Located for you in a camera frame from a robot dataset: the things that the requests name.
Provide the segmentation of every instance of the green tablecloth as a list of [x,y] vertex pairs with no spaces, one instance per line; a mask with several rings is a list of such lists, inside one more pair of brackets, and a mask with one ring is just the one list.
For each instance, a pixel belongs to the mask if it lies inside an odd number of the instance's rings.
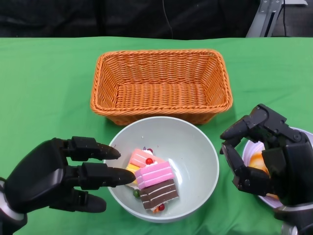
[[[161,48],[213,48],[224,56],[234,105],[200,126],[217,151],[220,133],[260,102],[286,116],[289,125],[313,132],[313,39],[0,39],[0,176],[8,177],[23,156],[53,137],[95,137],[108,144],[122,127],[90,110],[97,57],[111,50]],[[94,194],[106,199],[105,213],[45,208],[29,213],[27,226],[17,234],[279,234],[281,222],[273,218],[271,208],[256,196],[237,191],[224,156],[219,159],[213,195],[183,221],[139,220],[103,188]]]

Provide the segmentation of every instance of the orange wicker basket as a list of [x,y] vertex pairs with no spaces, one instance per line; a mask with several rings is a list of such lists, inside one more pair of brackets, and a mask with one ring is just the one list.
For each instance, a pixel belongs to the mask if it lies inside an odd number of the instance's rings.
[[225,63],[217,51],[148,50],[101,55],[90,106],[117,125],[152,116],[204,124],[232,102]]

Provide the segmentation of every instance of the pink cake slice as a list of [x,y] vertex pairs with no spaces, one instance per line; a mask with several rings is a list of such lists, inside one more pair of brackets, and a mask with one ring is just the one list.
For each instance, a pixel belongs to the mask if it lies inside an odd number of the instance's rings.
[[164,160],[161,158],[158,158],[156,156],[153,156],[149,153],[146,153],[142,151],[141,149],[135,149],[132,153],[132,156],[129,160],[129,164],[133,164],[135,166],[138,166],[140,168],[144,168],[146,164],[147,158],[151,158],[154,162],[156,161],[157,163],[163,163]]
[[169,162],[152,164],[135,172],[138,188],[143,189],[174,178]]

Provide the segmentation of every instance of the red candy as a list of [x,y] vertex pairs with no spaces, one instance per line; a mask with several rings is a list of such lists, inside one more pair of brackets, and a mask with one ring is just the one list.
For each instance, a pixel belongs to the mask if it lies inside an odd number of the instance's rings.
[[152,158],[147,158],[147,159],[146,159],[146,164],[147,164],[147,165],[150,165],[150,164],[152,164],[152,163],[153,163]]
[[159,205],[159,207],[158,207],[159,211],[163,211],[164,209],[165,209],[165,205],[164,204]]

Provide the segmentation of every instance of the white bowl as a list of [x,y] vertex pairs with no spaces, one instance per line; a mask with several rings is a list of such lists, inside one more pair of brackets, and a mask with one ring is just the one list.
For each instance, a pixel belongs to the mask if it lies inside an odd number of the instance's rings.
[[153,214],[128,186],[109,188],[116,201],[134,216],[155,223],[183,219],[202,206],[212,194],[219,177],[219,160],[209,138],[194,125],[173,117],[149,117],[125,127],[111,141],[121,157],[108,166],[126,168],[134,149],[151,148],[153,154],[172,166],[179,198]]
[[[298,130],[298,131],[302,131],[305,134],[307,134],[311,144],[313,144],[313,134],[312,133],[301,130],[299,128],[295,128],[295,127],[291,127],[291,128]],[[248,141],[246,143],[244,151],[243,151],[243,160],[244,160],[245,165],[249,165],[250,159],[254,153],[261,152],[263,149],[264,149],[264,145],[262,142],[253,143],[252,141]],[[259,196],[259,198],[261,198],[262,201],[264,201],[266,204],[268,204],[272,208],[277,208],[277,207],[280,207],[283,205],[283,204],[281,204],[281,202],[279,200],[274,199],[270,196],[266,196],[266,197]]]

